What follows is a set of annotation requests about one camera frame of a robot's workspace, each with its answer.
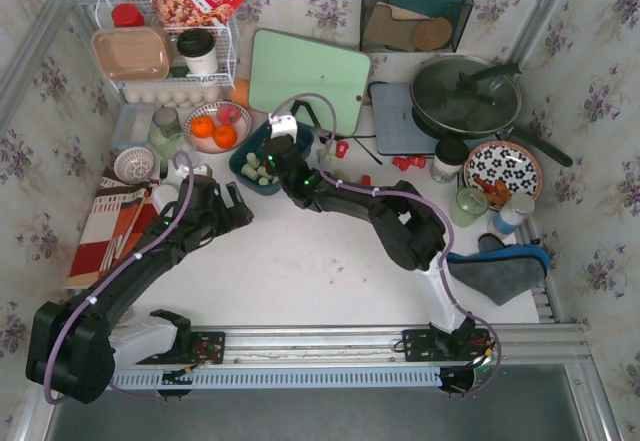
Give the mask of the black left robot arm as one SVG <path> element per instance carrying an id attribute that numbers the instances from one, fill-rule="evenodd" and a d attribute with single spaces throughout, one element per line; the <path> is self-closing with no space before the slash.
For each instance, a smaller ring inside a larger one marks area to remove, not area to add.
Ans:
<path id="1" fill-rule="evenodd" d="M 254 214 L 236 183 L 197 175 L 146 227 L 116 266 L 72 299 L 35 313 L 26 378 L 47 394 L 95 401 L 116 370 L 109 337 L 127 309 L 163 274 L 206 242 L 249 225 Z"/>

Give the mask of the white plastic scoop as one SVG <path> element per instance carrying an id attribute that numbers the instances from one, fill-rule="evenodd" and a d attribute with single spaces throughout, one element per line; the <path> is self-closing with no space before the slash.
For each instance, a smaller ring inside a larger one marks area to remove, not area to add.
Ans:
<path id="1" fill-rule="evenodd" d="M 161 184 L 153 188 L 151 203 L 156 213 L 160 214 L 168 204 L 175 202 L 178 196 L 179 192 L 174 186 Z"/>

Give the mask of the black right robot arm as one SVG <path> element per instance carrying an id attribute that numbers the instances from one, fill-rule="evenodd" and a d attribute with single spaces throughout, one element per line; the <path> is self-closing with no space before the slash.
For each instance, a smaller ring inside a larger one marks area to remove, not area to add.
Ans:
<path id="1" fill-rule="evenodd" d="M 290 135 L 264 143 L 270 169 L 289 199 L 301 209 L 334 212 L 369 222 L 388 257 L 400 268 L 425 279 L 430 316 L 428 339 L 447 359 L 473 348 L 487 356 L 495 347 L 490 330 L 460 306 L 449 281 L 447 241 L 452 230 L 434 207 L 408 182 L 392 187 L 363 186 L 312 169 Z"/>

